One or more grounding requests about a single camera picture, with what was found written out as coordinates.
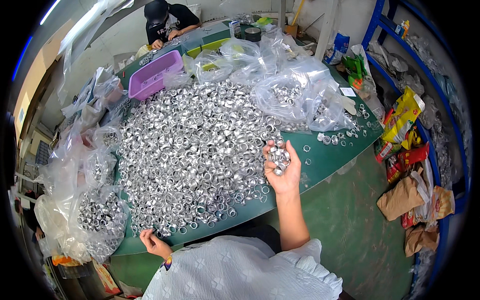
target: green table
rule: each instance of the green table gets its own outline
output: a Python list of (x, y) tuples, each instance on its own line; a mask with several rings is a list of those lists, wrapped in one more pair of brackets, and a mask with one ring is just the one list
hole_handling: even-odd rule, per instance
[[(122, 84), (124, 84), (124, 87), (128, 87), (128, 80), (130, 76), (138, 69), (138, 63), (136, 61), (133, 62), (132, 65), (133, 66), (127, 67), (125, 70), (125, 77), (122, 78)], [(333, 78), (340, 84), (340, 87), (349, 87), (348, 83), (340, 76), (340, 74), (338, 74), (335, 68), (330, 66), (328, 67)], [(357, 109), (361, 103), (364, 104), (362, 99), (358, 96), (351, 98), (356, 102)], [(282, 134), (285, 140), (291, 141), (302, 162), (304, 162), (307, 158), (312, 161), (312, 163), (308, 166), (304, 163), (302, 164), (301, 171), (302, 173), (304, 172), (307, 174), (308, 186), (305, 186), (305, 183), (301, 183), (300, 193), (305, 192), (335, 173), (346, 163), (357, 157), (380, 137), (383, 132), (383, 128), (366, 105), (365, 108), (370, 114), (370, 117), (367, 120), (364, 118), (357, 118), (357, 120), (359, 121), (360, 125), (364, 125), (364, 129), (367, 130), (367, 136), (364, 137), (361, 132), (359, 133), (358, 138), (346, 136), (345, 141), (347, 145), (345, 147), (341, 146), (340, 144), (324, 145), (322, 142), (317, 141), (317, 132), (313, 132), (312, 135), (285, 132)], [(366, 126), (366, 122), (368, 121), (372, 124), (371, 128)], [(336, 132), (326, 132), (325, 134), (333, 135), (335, 133)], [(309, 145), (311, 147), (308, 153), (302, 150), (304, 145)], [(116, 179), (118, 179), (119, 176), (119, 173), (116, 172)], [(122, 198), (125, 199), (126, 196), (127, 195), (125, 192), (122, 192)], [(235, 209), (237, 210), (238, 215), (235, 218), (228, 217), (226, 220), (217, 222), (213, 228), (209, 228), (206, 224), (201, 223), (195, 230), (188, 227), (186, 234), (180, 234), (177, 232), (170, 237), (165, 238), (164, 241), (170, 246), (179, 245), (192, 240), (200, 239), (202, 237), (223, 231), (245, 221), (251, 220), (276, 207), (275, 193), (273, 188), (270, 188), (270, 192), (267, 196), (268, 199), (265, 203), (261, 203), (259, 199), (253, 199), (248, 201), (245, 206), (235, 204)], [(146, 252), (146, 248), (138, 237), (134, 238), (132, 236), (129, 218), (125, 239), (113, 255), (128, 255), (141, 252)]]

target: concrete floor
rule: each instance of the concrete floor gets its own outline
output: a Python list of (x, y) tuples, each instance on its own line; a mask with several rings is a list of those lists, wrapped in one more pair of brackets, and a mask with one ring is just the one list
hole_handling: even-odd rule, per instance
[[(384, 165), (369, 147), (344, 175), (334, 174), (301, 196), (312, 238), (322, 242), (322, 264), (343, 278), (343, 289), (357, 300), (401, 299), (410, 289), (413, 257), (404, 254), (400, 220), (387, 222), (376, 201), (388, 189)], [(255, 222), (278, 229), (273, 210)], [(111, 258), (115, 280), (148, 286), (162, 259), (149, 253)]]

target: paper bag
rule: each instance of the paper bag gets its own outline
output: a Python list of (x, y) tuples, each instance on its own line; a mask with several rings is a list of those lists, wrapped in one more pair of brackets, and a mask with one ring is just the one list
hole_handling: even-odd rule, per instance
[(417, 191), (417, 182), (412, 177), (406, 177), (392, 190), (383, 194), (378, 199), (377, 206), (387, 220), (393, 221), (410, 209), (424, 203), (422, 196)]
[(407, 229), (405, 233), (405, 255), (407, 257), (420, 251), (422, 247), (429, 247), (432, 250), (437, 250), (438, 232), (425, 231), (423, 224), (415, 228)]

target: woman's hand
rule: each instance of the woman's hand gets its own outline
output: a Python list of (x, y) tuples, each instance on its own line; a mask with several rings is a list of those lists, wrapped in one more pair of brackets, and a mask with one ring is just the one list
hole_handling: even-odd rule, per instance
[[(263, 148), (265, 158), (268, 159), (268, 151), (270, 151), (270, 147), (273, 147), (274, 145), (275, 142), (272, 140), (267, 142), (267, 145)], [(281, 176), (273, 173), (273, 170), (276, 167), (275, 163), (268, 160), (265, 162), (265, 176), (274, 188), (277, 200), (279, 198), (288, 199), (289, 196), (300, 194), (299, 183), (301, 162), (290, 141), (287, 141), (282, 145), (282, 148), (285, 147), (290, 154), (290, 165)]]
[(166, 259), (173, 253), (172, 248), (164, 241), (161, 241), (153, 233), (153, 229), (144, 229), (140, 233), (140, 240), (147, 247), (148, 253), (155, 254)]
[(171, 41), (174, 37), (181, 35), (183, 35), (183, 31), (174, 29), (168, 35), (168, 40)]
[(163, 47), (163, 42), (162, 40), (158, 39), (155, 42), (152, 43), (152, 48), (153, 49), (161, 49)]

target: worker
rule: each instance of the worker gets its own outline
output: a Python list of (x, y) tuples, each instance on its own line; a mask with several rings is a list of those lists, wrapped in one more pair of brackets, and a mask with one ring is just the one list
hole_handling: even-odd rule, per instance
[[(274, 141), (268, 141), (263, 148), (265, 157), (272, 146)], [(147, 251), (164, 258), (144, 300), (338, 298), (342, 278), (320, 264), (322, 245), (310, 239), (303, 219), (300, 159), (290, 141), (284, 147), (291, 162), (281, 176), (273, 173), (273, 162), (265, 163), (265, 175), (275, 189), (280, 234), (272, 227), (274, 234), (246, 231), (174, 252), (152, 229), (143, 230), (140, 239)]]
[(161, 49), (163, 43), (200, 27), (202, 22), (182, 4), (168, 4), (165, 0), (153, 0), (145, 5), (148, 43)]
[[(37, 199), (37, 196), (34, 191), (27, 191), (25, 196), (30, 197), (32, 199)], [(24, 209), (20, 205), (20, 200), (15, 199), (15, 212), (23, 215), (26, 225), (34, 232), (34, 237), (32, 237), (32, 242), (35, 243), (36, 240), (42, 238), (43, 231), (40, 228), (40, 224), (38, 223), (36, 216), (35, 216), (35, 203), (30, 201), (30, 209)]]

